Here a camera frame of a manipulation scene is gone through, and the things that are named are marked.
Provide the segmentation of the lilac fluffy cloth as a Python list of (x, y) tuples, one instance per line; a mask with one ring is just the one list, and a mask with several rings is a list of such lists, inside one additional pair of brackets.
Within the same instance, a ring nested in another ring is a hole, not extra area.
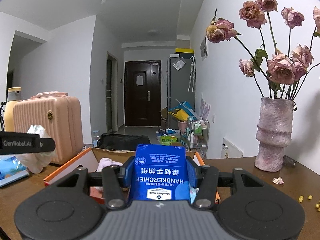
[(121, 162), (118, 162), (118, 161), (113, 161), (110, 158), (102, 158), (99, 161), (97, 172), (101, 172), (103, 168), (109, 167), (109, 166), (112, 166), (112, 165), (122, 166), (123, 164)]

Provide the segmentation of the white plastic bag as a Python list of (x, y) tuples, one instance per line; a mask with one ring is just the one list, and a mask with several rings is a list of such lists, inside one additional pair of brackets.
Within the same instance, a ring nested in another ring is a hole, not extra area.
[(18, 161), (33, 174), (39, 174), (56, 157), (55, 142), (47, 130), (41, 125), (31, 125), (28, 134), (36, 134), (39, 139), (35, 140), (31, 152), (18, 154)]

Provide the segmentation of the blue handkerchief tissue pack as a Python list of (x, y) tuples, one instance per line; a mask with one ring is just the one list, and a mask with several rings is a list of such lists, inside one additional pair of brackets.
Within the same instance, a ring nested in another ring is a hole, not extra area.
[(129, 200), (190, 200), (185, 148), (138, 145)]

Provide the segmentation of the blue tissue packet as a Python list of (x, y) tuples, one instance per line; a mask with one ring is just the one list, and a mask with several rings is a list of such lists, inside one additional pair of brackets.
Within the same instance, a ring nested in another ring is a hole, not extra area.
[(29, 176), (27, 168), (14, 155), (1, 155), (0, 187)]

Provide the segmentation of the open cardboard box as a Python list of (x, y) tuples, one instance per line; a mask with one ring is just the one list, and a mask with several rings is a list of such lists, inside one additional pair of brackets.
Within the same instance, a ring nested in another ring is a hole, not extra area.
[[(88, 148), (80, 152), (73, 159), (63, 164), (56, 171), (44, 178), (43, 182), (45, 186), (48, 186), (65, 175), (71, 173), (78, 167), (87, 168), (89, 172), (95, 172), (98, 168), (99, 161), (102, 158), (110, 158), (112, 161), (125, 163), (130, 156), (135, 155), (135, 151), (116, 151), (116, 150), (105, 150), (100, 148)], [(187, 156), (193, 158), (193, 161), (198, 166), (204, 165), (203, 159), (197, 152), (186, 152)], [(90, 189), (90, 196), (95, 199), (99, 204), (104, 204), (104, 198), (102, 192), (98, 191), (94, 187)]]

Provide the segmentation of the black bag on floor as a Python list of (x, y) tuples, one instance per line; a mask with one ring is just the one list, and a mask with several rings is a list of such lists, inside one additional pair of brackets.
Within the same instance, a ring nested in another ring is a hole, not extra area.
[(138, 145), (151, 144), (145, 135), (102, 134), (97, 142), (97, 148), (117, 151), (135, 151)]

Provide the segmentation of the pink ribbed suitcase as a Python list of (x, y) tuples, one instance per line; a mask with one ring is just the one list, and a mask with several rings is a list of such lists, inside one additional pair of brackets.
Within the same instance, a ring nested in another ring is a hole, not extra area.
[(41, 125), (55, 141), (56, 156), (52, 163), (62, 165), (84, 146), (81, 105), (78, 98), (64, 92), (44, 92), (16, 103), (14, 128), (25, 133), (32, 125)]

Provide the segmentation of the blue yellow bags pile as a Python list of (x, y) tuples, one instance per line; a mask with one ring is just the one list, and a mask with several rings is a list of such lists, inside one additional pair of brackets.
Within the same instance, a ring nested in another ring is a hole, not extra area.
[(198, 118), (191, 104), (187, 101), (178, 103), (177, 107), (174, 107), (168, 111), (170, 116), (175, 117), (178, 121), (196, 120)]

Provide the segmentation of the fallen pink petal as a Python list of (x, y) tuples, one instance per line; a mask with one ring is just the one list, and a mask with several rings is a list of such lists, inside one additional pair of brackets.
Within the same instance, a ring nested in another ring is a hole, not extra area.
[(283, 185), (283, 184), (284, 184), (284, 181), (283, 181), (283, 179), (282, 179), (281, 177), (273, 178), (273, 179), (272, 179), (272, 182), (273, 182), (274, 184), (279, 184), (279, 185)]

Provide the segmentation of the purple textured vase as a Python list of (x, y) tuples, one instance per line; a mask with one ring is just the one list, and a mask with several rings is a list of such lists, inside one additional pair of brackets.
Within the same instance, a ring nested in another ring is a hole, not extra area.
[(293, 102), (287, 99), (261, 99), (256, 139), (259, 141), (255, 166), (278, 172), (283, 165), (285, 147), (291, 144)]

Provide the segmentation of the dark front door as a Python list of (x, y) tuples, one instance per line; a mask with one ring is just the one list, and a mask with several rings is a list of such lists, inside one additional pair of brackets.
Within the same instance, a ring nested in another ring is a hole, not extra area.
[(125, 62), (125, 126), (161, 124), (161, 61)]

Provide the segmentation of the grey refrigerator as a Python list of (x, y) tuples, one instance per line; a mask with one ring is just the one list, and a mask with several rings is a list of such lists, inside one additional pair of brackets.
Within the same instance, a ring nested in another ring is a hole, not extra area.
[(168, 111), (188, 102), (195, 109), (195, 88), (193, 81), (189, 88), (191, 64), (194, 54), (179, 53), (179, 57), (168, 58), (167, 108)]

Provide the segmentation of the yellow black box on fridge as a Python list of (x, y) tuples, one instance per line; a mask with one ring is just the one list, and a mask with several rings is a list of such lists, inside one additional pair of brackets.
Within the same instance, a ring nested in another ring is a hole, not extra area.
[(179, 57), (182, 57), (184, 59), (190, 59), (194, 56), (194, 50), (189, 48), (176, 48), (175, 54), (178, 54)]

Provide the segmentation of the dried pink roses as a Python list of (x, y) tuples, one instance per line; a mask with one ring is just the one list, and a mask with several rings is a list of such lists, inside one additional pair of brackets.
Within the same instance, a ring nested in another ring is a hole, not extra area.
[(282, 52), (276, 42), (270, 13), (278, 10), (277, 0), (245, 1), (239, 10), (239, 18), (249, 28), (257, 29), (261, 45), (255, 51), (240, 40), (234, 23), (222, 17), (214, 16), (206, 28), (206, 40), (213, 44), (236, 40), (248, 52), (249, 59), (240, 59), (239, 68), (246, 77), (256, 77), (261, 73), (268, 81), (268, 96), (271, 99), (294, 101), (300, 92), (307, 75), (317, 65), (313, 62), (312, 45), (298, 44), (295, 48), (287, 46)]

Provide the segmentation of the white board against wall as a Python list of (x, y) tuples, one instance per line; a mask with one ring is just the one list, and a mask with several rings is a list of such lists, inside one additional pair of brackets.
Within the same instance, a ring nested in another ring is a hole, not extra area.
[(242, 158), (243, 152), (226, 138), (223, 138), (221, 159)]

